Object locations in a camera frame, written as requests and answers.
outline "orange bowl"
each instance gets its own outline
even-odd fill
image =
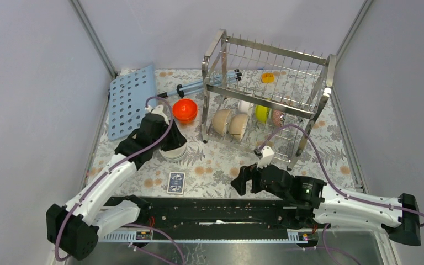
[[[197,116],[196,102],[183,98],[173,105],[173,116],[181,123],[191,123]]]

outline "dish rack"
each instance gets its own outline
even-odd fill
[[[226,30],[217,32],[202,62],[204,105],[201,119],[202,139],[209,139],[253,152],[277,126],[271,119],[262,123],[256,119],[256,105],[280,110],[285,115],[284,125],[296,124],[310,134],[331,95],[336,56],[328,58],[267,45],[256,39],[227,36]],[[241,80],[219,81],[228,71],[239,69]],[[261,82],[263,73],[272,73],[272,83]],[[221,136],[212,128],[214,113],[230,108],[237,114],[238,102],[254,104],[246,131],[238,141],[230,134]],[[271,139],[269,146],[274,159],[284,161],[291,171],[303,153],[307,138],[295,128],[287,128]]]

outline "light blue pegboard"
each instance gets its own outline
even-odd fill
[[[146,110],[145,100],[157,92],[153,65],[120,76],[110,84],[108,139],[129,135],[140,126]],[[149,105],[155,107],[156,101]]]

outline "floral mat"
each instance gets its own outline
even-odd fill
[[[171,91],[178,84],[185,84],[202,78],[200,70],[156,70],[155,78],[159,93]],[[274,198],[266,192],[251,194],[248,192],[241,197],[230,186],[230,181],[238,176],[239,168],[243,165],[251,165],[258,158],[249,152],[240,151],[234,147],[210,140],[204,144],[201,139],[200,117],[202,114],[202,92],[191,94],[186,98],[194,100],[199,108],[198,115],[193,123],[178,124],[182,134],[188,139],[188,150],[185,158],[179,162],[167,162],[158,152],[147,161],[140,170],[126,180],[114,193],[117,196],[135,194],[138,196],[162,196],[162,197],[206,197],[206,198]],[[171,96],[168,102],[173,105],[179,96]],[[212,98],[210,108],[217,108],[219,100]],[[100,141],[96,154],[92,161],[92,167],[87,172],[87,180],[93,179],[107,164],[114,149],[123,139],[108,140],[108,117],[102,128]],[[321,116],[318,118],[311,134],[327,173],[340,187],[354,189],[353,179],[348,166],[342,136],[337,125],[331,101],[328,102]],[[277,163],[284,169],[285,164]],[[170,172],[185,173],[184,194],[167,194],[168,176]],[[294,175],[311,176],[324,179],[316,155],[310,144],[291,172]]]

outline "gray wall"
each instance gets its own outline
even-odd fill
[[[219,28],[266,44],[335,53],[363,0],[82,0],[113,64],[200,68]]]
[[[0,265],[45,264],[45,212],[80,187],[109,81],[68,1],[0,0]]]
[[[424,1],[375,1],[335,84],[370,192],[413,194],[424,212]],[[424,264],[421,236],[397,246],[403,265]]]

